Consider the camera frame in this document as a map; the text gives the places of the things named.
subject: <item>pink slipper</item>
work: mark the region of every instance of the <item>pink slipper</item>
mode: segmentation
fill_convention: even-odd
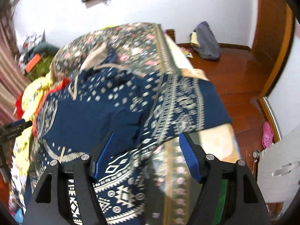
[[[262,128],[262,147],[264,149],[271,146],[273,142],[274,133],[271,129],[269,122],[265,122]]]

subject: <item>wooden door frame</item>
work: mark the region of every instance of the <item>wooden door frame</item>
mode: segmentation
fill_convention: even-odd
[[[289,7],[288,4],[286,4],[286,23],[285,23],[285,29],[284,29],[284,36],[282,45],[280,48],[280,52],[278,55],[278,58],[276,60],[276,63],[274,64],[274,68],[266,81],[266,84],[261,91],[258,101],[260,102],[265,115],[268,119],[268,122],[271,126],[271,128],[274,131],[274,141],[278,142],[281,140],[281,133],[279,126],[277,124],[276,118],[274,116],[274,113],[272,111],[272,108],[269,105],[267,96],[271,92],[271,90],[274,88],[275,84],[277,83],[278,78],[280,77],[280,74],[286,64],[287,58],[290,53],[291,45],[293,42],[293,35],[294,35],[294,27],[295,27],[295,17],[294,14]]]

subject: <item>metal screw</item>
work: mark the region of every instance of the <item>metal screw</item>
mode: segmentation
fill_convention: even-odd
[[[245,166],[246,165],[246,163],[243,160],[238,160],[238,164],[240,166]]]
[[[90,156],[88,154],[84,154],[84,155],[81,156],[81,159],[84,160],[84,161],[88,160],[89,158],[90,158]]]
[[[52,160],[52,161],[50,162],[50,165],[51,165],[51,166],[55,166],[57,163],[58,163],[57,160]]]
[[[214,160],[215,159],[214,155],[212,155],[212,154],[207,154],[206,158],[207,158],[207,160]]]

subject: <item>baseboard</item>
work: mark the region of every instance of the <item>baseboard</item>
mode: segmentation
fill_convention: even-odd
[[[267,120],[274,132],[274,141],[276,143],[280,141],[282,137],[274,113],[269,105],[268,99],[264,96],[262,98],[258,98],[258,101],[261,104],[262,109],[267,117]]]
[[[192,48],[190,43],[179,43],[178,46],[184,47],[186,49],[191,49]],[[240,49],[240,50],[247,50],[248,52],[251,52],[251,48],[249,46],[227,44],[227,43],[219,43],[219,46],[221,48]]]

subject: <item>blue gripper pad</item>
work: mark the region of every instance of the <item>blue gripper pad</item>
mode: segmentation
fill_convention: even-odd
[[[181,148],[185,162],[187,163],[187,167],[190,171],[192,178],[197,180],[197,182],[199,183],[201,180],[200,164],[183,133],[179,135],[179,146]]]
[[[113,133],[109,137],[101,155],[99,156],[99,158],[96,162],[94,179],[97,181],[104,176],[104,173],[106,171],[106,168],[107,168],[110,158],[112,156],[111,150],[114,149],[114,147],[111,146],[112,138],[113,138]]]

